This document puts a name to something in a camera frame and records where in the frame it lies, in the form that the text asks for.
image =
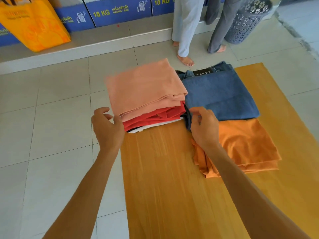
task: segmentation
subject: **wooden tabletop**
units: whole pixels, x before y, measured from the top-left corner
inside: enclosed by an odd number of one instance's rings
[[[279,170],[248,176],[319,238],[318,143],[262,63],[235,70],[282,157]],[[130,238],[249,238],[222,179],[205,179],[194,165],[190,138],[182,120],[126,134],[121,156]]]

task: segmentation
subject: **hand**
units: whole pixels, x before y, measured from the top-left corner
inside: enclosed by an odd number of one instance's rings
[[[204,107],[193,107],[189,111],[193,114],[191,131],[196,143],[207,151],[221,148],[218,134],[218,120],[212,110]]]
[[[124,125],[120,116],[114,116],[114,124],[109,120],[113,118],[108,112],[110,108],[101,107],[94,111],[92,116],[93,130],[98,139],[101,151],[118,152],[124,140]]]

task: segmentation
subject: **leg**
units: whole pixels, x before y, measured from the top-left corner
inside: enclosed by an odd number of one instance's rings
[[[220,7],[220,0],[208,0],[205,23],[212,24],[217,18]]]
[[[189,45],[199,22],[204,0],[181,0],[183,12],[183,26],[178,55],[182,58],[188,56]]]
[[[175,42],[179,42],[181,40],[181,30],[183,26],[181,0],[175,0],[174,8],[172,39]]]
[[[229,28],[232,26],[236,13],[238,9],[241,8],[241,3],[242,0],[225,0],[223,12],[207,49],[209,53],[215,53],[219,51],[220,48],[225,50],[225,46],[221,47],[221,43]]]

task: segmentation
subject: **laundry basket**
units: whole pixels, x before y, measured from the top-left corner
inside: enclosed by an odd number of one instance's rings
[[[271,8],[272,2],[270,0],[246,1],[243,7],[238,10],[225,40],[232,44],[239,44],[244,41]]]

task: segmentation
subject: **bag handle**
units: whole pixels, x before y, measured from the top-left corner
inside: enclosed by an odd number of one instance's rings
[[[10,6],[10,4],[9,4],[6,0],[0,0],[0,2],[1,2],[1,1],[2,1],[4,4]],[[13,6],[16,6],[16,5],[17,5],[15,0],[10,0],[10,2],[11,2],[11,5],[13,5]]]

